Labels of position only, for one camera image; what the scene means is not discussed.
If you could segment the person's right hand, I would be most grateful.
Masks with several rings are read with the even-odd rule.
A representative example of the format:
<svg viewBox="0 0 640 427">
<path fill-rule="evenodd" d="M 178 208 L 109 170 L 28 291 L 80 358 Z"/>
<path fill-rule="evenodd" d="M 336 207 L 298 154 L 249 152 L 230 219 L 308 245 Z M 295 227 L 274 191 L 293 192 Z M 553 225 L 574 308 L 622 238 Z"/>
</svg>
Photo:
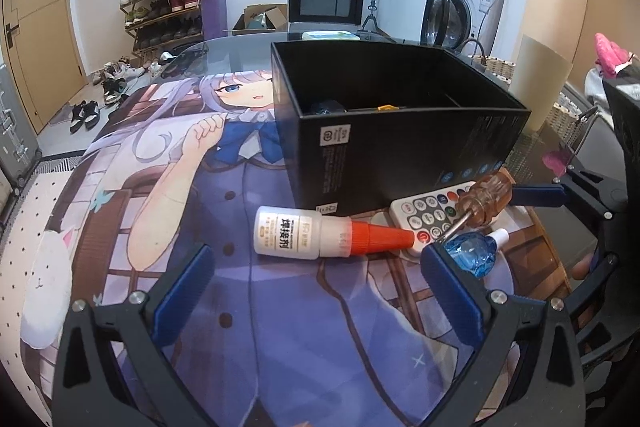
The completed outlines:
<svg viewBox="0 0 640 427">
<path fill-rule="evenodd" d="M 576 262 L 572 268 L 572 277 L 576 281 L 582 281 L 591 271 L 591 262 L 594 254 L 585 255 L 582 260 Z"/>
</svg>

